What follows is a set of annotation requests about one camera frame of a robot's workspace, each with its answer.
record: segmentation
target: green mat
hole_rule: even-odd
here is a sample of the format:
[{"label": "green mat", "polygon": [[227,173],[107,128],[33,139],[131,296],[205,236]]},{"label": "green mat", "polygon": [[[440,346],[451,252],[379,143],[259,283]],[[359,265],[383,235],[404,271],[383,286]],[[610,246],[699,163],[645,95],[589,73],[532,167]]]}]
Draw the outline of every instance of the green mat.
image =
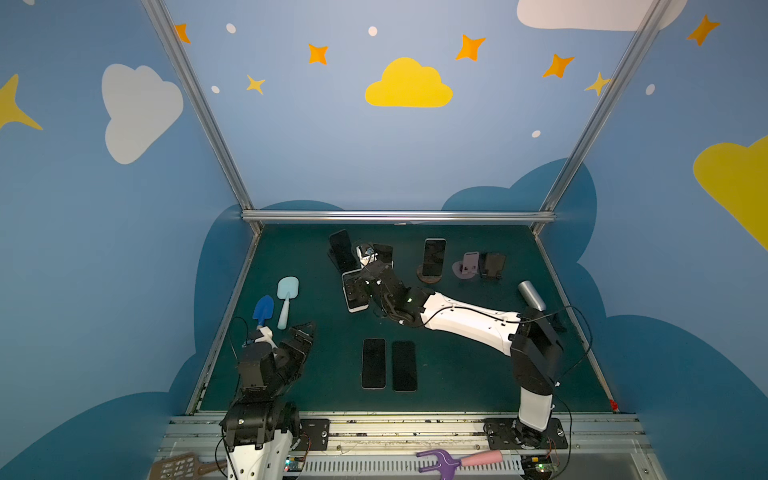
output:
[{"label": "green mat", "polygon": [[[256,302],[265,294],[275,299],[275,311],[267,326],[278,343],[284,332],[276,328],[283,301],[276,298],[277,282],[297,276],[299,296],[291,300],[288,325],[317,322],[316,341],[303,376],[285,395],[303,411],[516,411],[520,389],[512,378],[509,357],[485,344],[424,328],[410,329],[389,319],[377,318],[372,306],[349,313],[341,279],[328,258],[328,236],[342,228],[353,245],[362,242],[394,246],[395,272],[406,286],[424,286],[416,278],[424,239],[447,239],[443,278],[435,290],[453,299],[498,310],[522,311],[525,300],[517,285],[530,280],[550,310],[562,303],[549,276],[530,229],[525,226],[478,227],[444,225],[268,225],[259,242],[235,316],[251,319]],[[451,265],[469,251],[503,253],[507,256],[500,281],[459,280]],[[562,368],[573,365],[584,353],[575,328],[561,314],[568,331],[561,334],[565,347]],[[234,319],[228,333],[237,352],[245,336],[243,323]],[[365,390],[360,385],[362,341],[387,341],[387,388]],[[392,342],[416,344],[419,389],[392,391]],[[237,386],[237,369],[230,344],[224,340],[219,359],[205,392],[202,410],[226,410]],[[607,397],[588,361],[583,361],[562,380],[558,395],[578,412],[610,412]]]}]

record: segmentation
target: white cloud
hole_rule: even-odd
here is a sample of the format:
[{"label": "white cloud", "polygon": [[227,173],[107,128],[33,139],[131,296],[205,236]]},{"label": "white cloud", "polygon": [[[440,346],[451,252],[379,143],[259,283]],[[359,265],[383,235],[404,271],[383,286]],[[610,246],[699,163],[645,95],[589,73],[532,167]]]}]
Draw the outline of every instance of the white cloud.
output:
[{"label": "white cloud", "polygon": [[[635,31],[653,0],[520,0],[518,18],[533,28]],[[674,21],[687,0],[672,0],[661,27]]]},{"label": "white cloud", "polygon": [[179,118],[181,90],[151,68],[114,64],[104,70],[101,96],[112,120],[104,136],[119,164],[135,162]]}]

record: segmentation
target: blue wall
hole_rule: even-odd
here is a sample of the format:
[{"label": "blue wall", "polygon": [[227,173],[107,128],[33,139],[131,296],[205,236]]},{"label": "blue wall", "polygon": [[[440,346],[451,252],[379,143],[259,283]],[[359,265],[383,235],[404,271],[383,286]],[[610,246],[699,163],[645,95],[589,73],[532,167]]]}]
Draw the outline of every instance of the blue wall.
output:
[{"label": "blue wall", "polygon": [[[699,46],[688,35],[719,22]],[[755,478],[768,447],[768,251],[697,182],[708,147],[768,135],[768,7],[689,0],[658,36],[542,233],[624,411],[670,480]],[[648,95],[649,84],[655,91]]]},{"label": "blue wall", "polygon": [[0,104],[0,478],[145,478],[251,232],[186,98],[134,163],[107,149],[107,66],[179,84],[139,0],[31,3],[0,7],[0,88],[42,127]]},{"label": "blue wall", "polygon": [[[568,156],[598,101],[585,88],[611,76],[632,36],[532,28],[506,0],[166,3],[258,208],[537,210],[556,170],[515,197],[478,192]],[[463,35],[486,38],[477,61],[456,60]],[[308,44],[328,46],[327,65],[309,63]],[[555,54],[574,60],[544,78]],[[401,57],[434,67],[452,100],[369,104],[367,87]]]}]

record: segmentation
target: yellow cloud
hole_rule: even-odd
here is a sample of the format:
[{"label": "yellow cloud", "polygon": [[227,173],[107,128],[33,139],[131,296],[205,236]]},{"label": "yellow cloud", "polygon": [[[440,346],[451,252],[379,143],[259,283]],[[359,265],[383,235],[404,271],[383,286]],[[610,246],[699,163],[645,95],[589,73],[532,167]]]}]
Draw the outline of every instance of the yellow cloud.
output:
[{"label": "yellow cloud", "polygon": [[405,57],[389,64],[382,80],[366,89],[366,100],[376,107],[435,108],[448,104],[452,97],[453,90],[440,81],[437,70]]},{"label": "yellow cloud", "polygon": [[751,147],[717,144],[707,148],[694,162],[694,175],[768,250],[768,137]]}]

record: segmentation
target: smartphone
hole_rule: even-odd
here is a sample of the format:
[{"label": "smartphone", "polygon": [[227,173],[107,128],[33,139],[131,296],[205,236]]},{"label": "smartphone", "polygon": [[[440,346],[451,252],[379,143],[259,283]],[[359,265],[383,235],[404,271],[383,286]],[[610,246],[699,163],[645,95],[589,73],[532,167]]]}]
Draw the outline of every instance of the smartphone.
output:
[{"label": "smartphone", "polygon": [[386,387],[386,340],[362,341],[362,387],[383,389]]},{"label": "smartphone", "polygon": [[362,268],[345,272],[341,276],[341,284],[344,289],[344,300],[346,300],[346,309],[350,313],[359,312],[368,308],[370,296],[362,286],[359,273]]},{"label": "smartphone", "polygon": [[355,268],[360,268],[357,257],[352,253],[352,241],[346,230],[339,230],[328,237],[328,240],[331,244],[331,250],[328,254],[334,260],[339,272],[349,272]]},{"label": "smartphone", "polygon": [[414,342],[392,343],[392,389],[396,392],[415,392],[416,345]]},{"label": "smartphone", "polygon": [[424,242],[423,276],[442,276],[445,260],[445,238],[428,238]]}]

